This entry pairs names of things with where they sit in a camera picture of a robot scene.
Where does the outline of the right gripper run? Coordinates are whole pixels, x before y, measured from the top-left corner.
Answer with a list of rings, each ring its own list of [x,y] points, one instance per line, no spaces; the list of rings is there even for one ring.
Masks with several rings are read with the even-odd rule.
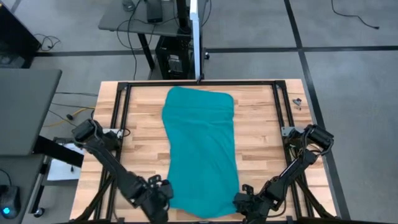
[[[273,200],[267,196],[266,188],[263,187],[257,194],[251,186],[242,186],[244,193],[234,196],[233,204],[236,212],[244,215],[243,223],[264,222],[273,207]]]

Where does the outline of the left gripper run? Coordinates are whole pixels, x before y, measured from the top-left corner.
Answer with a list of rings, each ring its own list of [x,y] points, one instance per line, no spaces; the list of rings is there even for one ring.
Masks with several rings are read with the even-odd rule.
[[[146,215],[150,223],[164,224],[169,220],[168,210],[170,199],[174,196],[172,185],[168,180],[160,181],[160,185],[146,185],[136,198],[136,205]]]

